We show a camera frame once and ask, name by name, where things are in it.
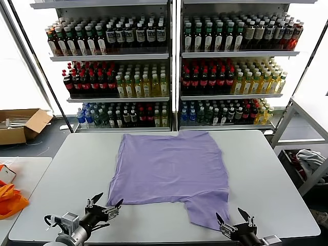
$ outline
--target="bottle label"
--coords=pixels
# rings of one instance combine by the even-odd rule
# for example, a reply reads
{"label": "bottle label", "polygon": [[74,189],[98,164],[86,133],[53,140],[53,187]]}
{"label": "bottle label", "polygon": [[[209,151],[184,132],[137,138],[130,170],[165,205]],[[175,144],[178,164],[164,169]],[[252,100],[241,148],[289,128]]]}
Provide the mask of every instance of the bottle label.
{"label": "bottle label", "polygon": [[253,83],[250,94],[256,94],[258,83]]}
{"label": "bottle label", "polygon": [[123,124],[122,124],[122,120],[121,119],[118,119],[117,120],[117,125],[119,128],[122,128],[123,127]]}
{"label": "bottle label", "polygon": [[112,119],[109,120],[109,125],[111,128],[115,128],[115,122]]}
{"label": "bottle label", "polygon": [[68,46],[70,47],[72,55],[77,55],[77,49],[75,47],[75,44],[72,40],[67,41]]}
{"label": "bottle label", "polygon": [[156,41],[155,29],[147,30],[147,40],[148,40],[148,42],[155,42]]}
{"label": "bottle label", "polygon": [[115,36],[116,36],[117,42],[119,42],[119,43],[125,42],[124,31],[115,31]]}
{"label": "bottle label", "polygon": [[224,123],[226,123],[226,120],[227,120],[226,117],[222,117],[222,118],[221,118],[221,123],[220,123],[220,125],[224,125]]}
{"label": "bottle label", "polygon": [[116,43],[115,32],[106,32],[107,42],[110,44]]}
{"label": "bottle label", "polygon": [[283,35],[283,39],[291,39],[293,36],[293,32],[294,32],[294,27],[292,28],[286,27],[286,31],[285,34]]}
{"label": "bottle label", "polygon": [[96,52],[96,46],[94,45],[94,41],[92,39],[89,39],[88,44],[89,44],[89,47],[90,47],[91,54],[96,55],[97,52]]}
{"label": "bottle label", "polygon": [[166,96],[167,86],[166,85],[160,85],[160,89],[162,90],[162,96]]}
{"label": "bottle label", "polygon": [[268,85],[269,85],[269,82],[263,83],[262,88],[261,88],[261,94],[265,94],[265,91],[267,90]]}
{"label": "bottle label", "polygon": [[222,36],[217,36],[215,38],[215,45],[214,45],[214,51],[218,52],[221,48],[221,43],[222,43]]}
{"label": "bottle label", "polygon": [[86,49],[86,46],[84,45],[83,40],[78,40],[77,43],[80,47],[80,51],[81,51],[82,55],[88,55],[87,49]]}
{"label": "bottle label", "polygon": [[201,86],[206,86],[207,85],[207,80],[201,80],[200,85]]}
{"label": "bottle label", "polygon": [[155,119],[155,127],[160,127],[160,119]]}
{"label": "bottle label", "polygon": [[134,42],[134,36],[133,36],[133,31],[132,30],[126,30],[124,31],[125,39],[128,43],[133,43]]}
{"label": "bottle label", "polygon": [[209,80],[209,86],[215,86],[216,80]]}
{"label": "bottle label", "polygon": [[165,40],[166,40],[165,29],[162,29],[162,30],[157,29],[157,41],[165,42]]}
{"label": "bottle label", "polygon": [[285,33],[285,28],[276,28],[274,39],[282,39],[283,34]]}
{"label": "bottle label", "polygon": [[100,47],[100,52],[102,55],[106,55],[106,45],[105,41],[103,39],[98,39],[98,44]]}
{"label": "bottle label", "polygon": [[135,32],[137,33],[137,41],[139,43],[142,43],[142,42],[146,41],[145,31],[144,30],[136,30]]}
{"label": "bottle label", "polygon": [[143,86],[145,97],[150,97],[149,86]]}
{"label": "bottle label", "polygon": [[217,122],[219,121],[219,118],[218,117],[214,117],[213,118],[213,124],[214,125],[217,125]]}
{"label": "bottle label", "polygon": [[246,28],[245,39],[253,39],[255,28]]}
{"label": "bottle label", "polygon": [[303,32],[303,28],[295,27],[295,30],[294,30],[293,35],[292,35],[292,39],[299,39],[302,32]]}
{"label": "bottle label", "polygon": [[58,44],[59,44],[59,46],[60,46],[60,49],[62,50],[63,55],[64,55],[64,56],[68,56],[68,50],[67,50],[67,47],[66,47],[66,45],[65,45],[65,42],[62,41],[62,40],[59,40],[59,41],[58,41]]}
{"label": "bottle label", "polygon": [[124,89],[123,89],[123,87],[117,87],[117,90],[118,90],[119,97],[120,98],[123,98],[124,97]]}
{"label": "bottle label", "polygon": [[195,38],[195,52],[200,51],[200,45],[201,45],[201,37]]}
{"label": "bottle label", "polygon": [[240,88],[241,88],[241,83],[237,83],[236,84],[236,88],[235,88],[235,95],[239,95],[240,94]]}
{"label": "bottle label", "polygon": [[140,86],[135,86],[135,93],[137,97],[141,97],[141,87]]}
{"label": "bottle label", "polygon": [[128,97],[133,97],[132,96],[132,88],[131,88],[131,86],[126,86],[125,89],[127,90]]}
{"label": "bottle label", "polygon": [[244,91],[242,92],[243,95],[248,94],[248,92],[249,92],[249,90],[250,90],[250,86],[251,86],[251,83],[246,83],[246,84],[245,84]]}
{"label": "bottle label", "polygon": [[53,41],[48,41],[48,44],[50,46],[50,49],[53,53],[54,56],[57,56],[57,49],[56,49],[56,45]]}
{"label": "bottle label", "polygon": [[271,36],[272,36],[272,33],[273,33],[273,28],[267,27],[267,28],[265,29],[265,32],[264,32],[263,38],[264,38],[264,39],[267,39],[267,40],[270,40],[270,39],[271,39]]}
{"label": "bottle label", "polygon": [[210,52],[211,50],[212,37],[208,36],[205,38],[204,52]]}
{"label": "bottle label", "polygon": [[224,51],[229,51],[229,50],[230,50],[231,42],[232,42],[232,36],[228,36],[228,37],[225,39]]}
{"label": "bottle label", "polygon": [[256,28],[254,38],[259,40],[263,38],[265,28]]}
{"label": "bottle label", "polygon": [[234,51],[238,51],[240,49],[241,41],[242,41],[242,36],[237,36]]}
{"label": "bottle label", "polygon": [[233,82],[234,82],[233,80],[228,80],[228,79],[225,80],[227,86],[232,86]]}
{"label": "bottle label", "polygon": [[99,84],[98,83],[92,83],[91,87],[95,90],[99,89]]}

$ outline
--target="gray floor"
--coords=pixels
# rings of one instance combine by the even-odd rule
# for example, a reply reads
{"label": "gray floor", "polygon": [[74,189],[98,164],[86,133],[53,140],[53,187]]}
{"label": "gray floor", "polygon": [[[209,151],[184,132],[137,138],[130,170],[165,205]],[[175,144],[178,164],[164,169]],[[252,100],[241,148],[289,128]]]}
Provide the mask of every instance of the gray floor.
{"label": "gray floor", "polygon": [[[276,114],[274,121],[277,121],[279,115]],[[0,146],[0,156],[43,156],[54,157],[62,143],[68,136],[68,130],[59,130],[59,126],[64,125],[65,122],[62,119],[52,120],[50,126],[40,133],[40,135],[26,144]],[[300,139],[300,138],[320,138],[319,134],[309,124],[302,119],[299,115],[296,115],[291,120],[282,139]],[[282,149],[311,149],[320,151],[323,156],[328,157],[328,145],[302,145],[302,146],[278,146],[274,149],[278,155]],[[318,209],[324,212],[328,212],[328,197],[326,198],[327,188],[311,189],[305,196],[304,201],[311,209]],[[303,245],[328,245],[328,230],[321,228],[321,235],[312,238],[292,238],[284,239],[283,245],[290,246],[303,246]]]}

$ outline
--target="bottle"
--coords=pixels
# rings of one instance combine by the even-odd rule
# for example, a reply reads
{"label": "bottle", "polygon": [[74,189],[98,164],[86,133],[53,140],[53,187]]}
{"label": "bottle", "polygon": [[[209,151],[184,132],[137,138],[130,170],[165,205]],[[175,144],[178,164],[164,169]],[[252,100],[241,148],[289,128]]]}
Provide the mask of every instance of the bottle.
{"label": "bottle", "polygon": [[101,55],[107,54],[106,38],[102,26],[96,26],[98,45]]}
{"label": "bottle", "polygon": [[260,83],[260,77],[261,77],[261,73],[256,72],[255,76],[254,76],[254,79],[251,80],[251,86],[250,86],[249,94],[256,94],[259,83]]}
{"label": "bottle", "polygon": [[166,75],[164,73],[160,74],[160,90],[161,90],[161,96],[167,96],[168,95],[168,85],[166,82]]}
{"label": "bottle", "polygon": [[235,87],[232,88],[232,93],[235,95],[240,95],[240,89],[242,86],[242,77],[243,77],[243,73],[242,72],[238,72],[237,75],[237,81],[236,81],[236,85]]}
{"label": "bottle", "polygon": [[261,20],[260,24],[255,28],[253,44],[258,45],[262,41],[264,31],[265,31],[264,21]]}
{"label": "bottle", "polygon": [[118,48],[125,48],[125,36],[121,24],[116,24],[115,37],[116,37]]}
{"label": "bottle", "polygon": [[147,41],[150,47],[154,47],[156,43],[156,30],[151,22],[148,23]]}
{"label": "bottle", "polygon": [[212,22],[206,23],[206,35],[204,37],[204,52],[210,52],[212,47]]}
{"label": "bottle", "polygon": [[151,84],[148,80],[148,75],[144,74],[142,76],[142,80],[143,80],[142,87],[143,87],[145,97],[150,97],[151,96]]}
{"label": "bottle", "polygon": [[205,112],[204,112],[204,107],[200,107],[198,113],[197,113],[197,124],[199,126],[202,126],[204,123],[204,118],[205,118]]}
{"label": "bottle", "polygon": [[242,35],[243,35],[243,32],[244,32],[244,25],[245,23],[244,22],[239,22],[238,23],[238,28],[237,28],[237,32],[236,32],[236,35],[234,37],[234,51],[239,51],[240,50],[240,45],[241,45],[241,41],[242,41]]}
{"label": "bottle", "polygon": [[250,24],[246,26],[245,34],[244,34],[244,40],[243,40],[243,47],[244,49],[250,49],[252,40],[255,33],[255,21],[250,21]]}
{"label": "bottle", "polygon": [[227,116],[228,116],[228,109],[227,108],[223,108],[220,119],[220,125],[223,126],[226,123],[227,120]]}
{"label": "bottle", "polygon": [[266,71],[265,75],[264,75],[264,78],[263,78],[263,81],[259,84],[257,94],[265,94],[265,92],[267,91],[267,88],[269,86],[270,76],[271,76],[271,72]]}
{"label": "bottle", "polygon": [[166,109],[162,110],[162,127],[168,127],[168,115]]}
{"label": "bottle", "polygon": [[121,79],[121,76],[117,75],[115,78],[116,78],[117,90],[118,90],[119,97],[120,98],[127,97],[127,93],[126,93],[123,81]]}
{"label": "bottle", "polygon": [[157,32],[158,46],[164,47],[166,45],[166,31],[165,31],[165,27],[163,26],[163,22],[158,23],[156,32]]}
{"label": "bottle", "polygon": [[278,86],[277,86],[277,91],[275,92],[275,94],[281,94],[281,91],[285,85],[285,80],[287,77],[287,72],[283,72],[281,77],[280,77],[280,81],[278,81]]}
{"label": "bottle", "polygon": [[228,23],[227,35],[224,42],[224,51],[230,51],[231,49],[231,44],[233,39],[232,31],[234,29],[234,25],[235,24],[233,22]]}
{"label": "bottle", "polygon": [[190,52],[191,48],[191,23],[188,22],[185,24],[184,28],[184,34],[183,34],[183,47],[185,52]]}
{"label": "bottle", "polygon": [[68,47],[66,46],[66,43],[64,42],[64,35],[62,33],[62,29],[60,27],[55,28],[55,32],[57,35],[57,43],[62,50],[63,56],[68,56],[69,55],[69,50]]}
{"label": "bottle", "polygon": [[274,72],[273,76],[272,76],[272,81],[270,81],[268,88],[266,90],[266,94],[274,94],[277,84],[278,84],[278,76],[279,76],[279,72]]}

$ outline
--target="yellow bottle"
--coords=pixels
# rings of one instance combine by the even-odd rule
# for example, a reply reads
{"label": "yellow bottle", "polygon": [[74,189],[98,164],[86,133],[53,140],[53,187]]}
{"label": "yellow bottle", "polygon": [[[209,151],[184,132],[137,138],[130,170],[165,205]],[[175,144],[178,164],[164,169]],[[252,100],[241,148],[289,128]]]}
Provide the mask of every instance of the yellow bottle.
{"label": "yellow bottle", "polygon": [[279,76],[279,72],[274,72],[273,76],[272,76],[272,81],[269,83],[269,86],[266,90],[266,94],[273,94],[275,93],[277,84],[278,84],[278,76]]}
{"label": "yellow bottle", "polygon": [[285,85],[285,80],[286,80],[287,74],[288,74],[287,72],[282,73],[280,82],[278,82],[278,85],[277,85],[277,90],[275,92],[276,94],[281,94],[281,91]]}
{"label": "yellow bottle", "polygon": [[261,77],[261,73],[256,72],[254,79],[251,80],[250,94],[256,94],[259,83],[260,83],[260,77]]}
{"label": "yellow bottle", "polygon": [[151,86],[150,86],[150,82],[149,82],[149,79],[148,79],[148,75],[147,74],[144,74],[142,76],[142,87],[143,87],[143,93],[145,94],[145,97],[151,97],[152,95],[152,91],[151,91]]}
{"label": "yellow bottle", "polygon": [[160,85],[159,85],[158,77],[157,77],[157,74],[154,73],[153,80],[152,80],[152,96],[157,97],[160,95],[161,95],[161,92],[160,92]]}
{"label": "yellow bottle", "polygon": [[242,72],[239,72],[237,75],[237,81],[236,81],[236,85],[235,85],[234,93],[233,93],[235,95],[240,95],[240,89],[241,89],[241,85],[242,85],[242,76],[243,76]]}
{"label": "yellow bottle", "polygon": [[116,76],[116,83],[117,83],[117,90],[120,98],[127,97],[127,92],[124,88],[121,76],[117,75]]}
{"label": "yellow bottle", "polygon": [[267,88],[269,86],[270,75],[271,75],[271,72],[270,71],[266,71],[265,72],[264,79],[259,84],[259,87],[258,87],[258,90],[257,90],[257,94],[265,94],[265,92],[267,91]]}
{"label": "yellow bottle", "polygon": [[255,125],[261,125],[264,121],[264,113],[265,113],[265,107],[261,107],[260,112],[256,116],[254,120]]}
{"label": "yellow bottle", "polygon": [[247,95],[249,93],[251,83],[252,83],[252,80],[253,80],[252,75],[253,75],[252,72],[248,72],[247,75],[246,75],[246,79],[245,79],[244,83],[241,86],[240,91],[243,95]]}
{"label": "yellow bottle", "polygon": [[167,85],[167,82],[166,82],[165,73],[160,74],[160,91],[161,91],[161,96],[167,96],[168,95],[168,85]]}

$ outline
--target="white table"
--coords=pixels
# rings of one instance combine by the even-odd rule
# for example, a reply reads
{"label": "white table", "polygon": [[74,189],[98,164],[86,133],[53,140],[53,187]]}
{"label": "white table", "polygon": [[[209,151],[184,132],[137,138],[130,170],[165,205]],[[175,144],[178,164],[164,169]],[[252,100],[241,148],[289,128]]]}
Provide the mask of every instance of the white table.
{"label": "white table", "polygon": [[[271,147],[282,145],[313,145],[328,144],[328,114],[323,106],[328,105],[328,96],[320,97],[291,97],[291,106],[288,108],[286,115],[283,117],[277,132],[271,141]],[[320,139],[293,139],[280,140],[286,127],[295,113],[299,113],[320,135]],[[315,184],[318,183],[325,173],[328,172],[328,159],[306,180],[298,189],[299,193],[305,195]]]}
{"label": "white table", "polygon": [[[133,133],[177,135],[177,132]],[[104,192],[107,201],[123,133],[70,134],[19,216],[9,239],[54,241],[44,216],[84,215],[87,198]],[[244,222],[237,207],[255,216],[258,236],[302,237],[320,234],[314,218],[260,131],[213,131],[229,173],[232,223]],[[220,232],[189,223],[183,203],[122,206],[111,226],[95,231],[89,243],[224,241]]]}
{"label": "white table", "polygon": [[[17,174],[13,184],[15,184],[15,189],[20,190],[27,199],[30,198],[51,160],[51,157],[0,157],[0,163],[8,161],[6,165]],[[6,237],[19,214],[20,212],[7,219],[0,220],[1,245],[2,243],[5,245]]]}

